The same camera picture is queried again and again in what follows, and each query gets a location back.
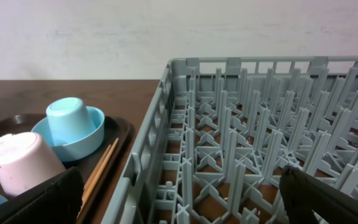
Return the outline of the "light blue cup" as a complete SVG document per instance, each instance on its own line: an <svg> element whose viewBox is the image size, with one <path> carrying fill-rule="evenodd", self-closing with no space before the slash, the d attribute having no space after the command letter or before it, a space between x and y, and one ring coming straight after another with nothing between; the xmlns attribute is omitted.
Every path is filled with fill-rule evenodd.
<svg viewBox="0 0 358 224"><path fill-rule="evenodd" d="M96 129L83 100L79 98L54 101L47 107L46 114L53 143L57 146L82 139Z"/></svg>

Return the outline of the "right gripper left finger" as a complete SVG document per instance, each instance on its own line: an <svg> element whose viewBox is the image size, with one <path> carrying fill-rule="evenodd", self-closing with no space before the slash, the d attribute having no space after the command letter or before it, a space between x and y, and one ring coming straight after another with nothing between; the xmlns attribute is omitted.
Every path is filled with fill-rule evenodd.
<svg viewBox="0 0 358 224"><path fill-rule="evenodd" d="M75 167L0 204L0 223L75 223L84 182Z"/></svg>

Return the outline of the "white plastic cup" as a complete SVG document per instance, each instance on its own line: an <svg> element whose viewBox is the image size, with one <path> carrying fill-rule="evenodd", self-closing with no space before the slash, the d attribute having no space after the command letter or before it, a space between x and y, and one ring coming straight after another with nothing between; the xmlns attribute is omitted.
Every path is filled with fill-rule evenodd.
<svg viewBox="0 0 358 224"><path fill-rule="evenodd" d="M65 166L38 133L15 134L0 143L0 184L18 196L65 171Z"/></svg>

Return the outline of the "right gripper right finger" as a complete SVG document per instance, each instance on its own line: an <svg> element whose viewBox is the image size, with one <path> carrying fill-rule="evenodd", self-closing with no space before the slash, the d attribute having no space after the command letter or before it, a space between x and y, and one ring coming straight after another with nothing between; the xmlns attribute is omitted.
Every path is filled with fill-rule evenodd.
<svg viewBox="0 0 358 224"><path fill-rule="evenodd" d="M279 183L289 223L358 223L358 201L296 167L283 168Z"/></svg>

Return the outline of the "light blue bowl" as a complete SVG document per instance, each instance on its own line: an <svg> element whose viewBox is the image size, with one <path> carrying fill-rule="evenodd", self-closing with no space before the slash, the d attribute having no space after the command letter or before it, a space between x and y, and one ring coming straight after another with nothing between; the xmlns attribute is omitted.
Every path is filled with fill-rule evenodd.
<svg viewBox="0 0 358 224"><path fill-rule="evenodd" d="M40 120L31 131L40 134L62 162L80 160L94 153L104 140L104 122L106 120L104 113L99 108L92 106L87 106L86 109L96 129L82 139L67 144L55 145L47 118Z"/></svg>

